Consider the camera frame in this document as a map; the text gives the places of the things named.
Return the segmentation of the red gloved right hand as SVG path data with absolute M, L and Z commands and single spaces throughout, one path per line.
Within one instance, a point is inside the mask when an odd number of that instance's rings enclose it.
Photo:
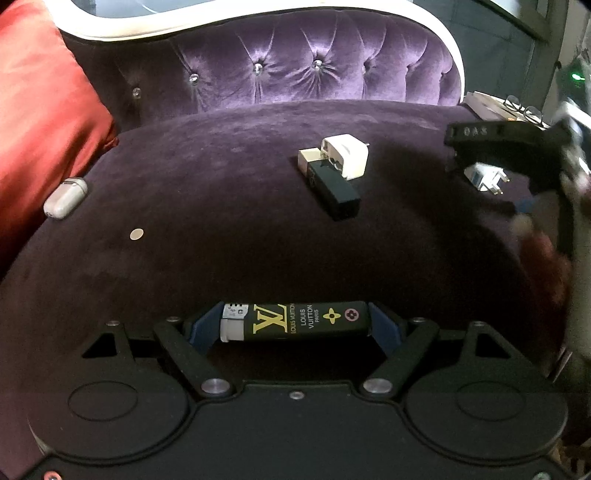
M 536 297 L 552 307 L 583 305 L 590 291 L 590 179 L 562 173 L 558 188 L 536 195 L 511 226 Z

